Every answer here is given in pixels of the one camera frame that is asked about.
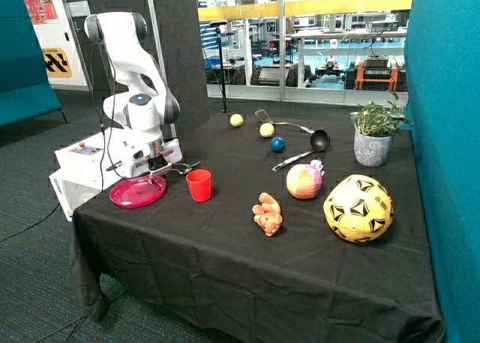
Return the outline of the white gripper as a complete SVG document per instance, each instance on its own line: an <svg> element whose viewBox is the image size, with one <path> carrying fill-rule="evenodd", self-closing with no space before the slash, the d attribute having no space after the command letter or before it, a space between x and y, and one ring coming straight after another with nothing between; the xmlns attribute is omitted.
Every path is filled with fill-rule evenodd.
<svg viewBox="0 0 480 343"><path fill-rule="evenodd" d="M179 139L166 142L158 139L144 143L138 140L123 142L121 148L121 175L124 178L136 178L149 174L155 180L156 171L168 164L176 164L183 159Z"/></svg>

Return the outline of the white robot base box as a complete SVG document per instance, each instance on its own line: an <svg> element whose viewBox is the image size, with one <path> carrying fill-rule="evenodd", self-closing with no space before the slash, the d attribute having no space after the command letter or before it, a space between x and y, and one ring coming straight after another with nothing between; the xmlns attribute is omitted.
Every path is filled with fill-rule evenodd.
<svg viewBox="0 0 480 343"><path fill-rule="evenodd" d="M138 140L152 142L161 137L121 128L108 128L83 140L55 151L60 168L49 176L53 190L64 215L72 220L74 210L101 193L120 179L122 166L115 170L106 168L122 161L123 142ZM156 172L156 176L166 173L168 164Z"/></svg>

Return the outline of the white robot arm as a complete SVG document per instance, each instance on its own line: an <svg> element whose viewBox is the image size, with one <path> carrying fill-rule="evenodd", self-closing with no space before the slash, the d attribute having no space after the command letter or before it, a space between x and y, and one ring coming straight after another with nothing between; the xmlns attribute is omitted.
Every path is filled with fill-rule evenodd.
<svg viewBox="0 0 480 343"><path fill-rule="evenodd" d="M176 122L180 106L157 62L140 45L146 31L138 13L91 14L85 19L85 33L103 45L113 79L127 87L103 102L103 111L119 125L109 128L105 142L110 169L125 179L153 179L182 159L178 139L163 138L162 126Z"/></svg>

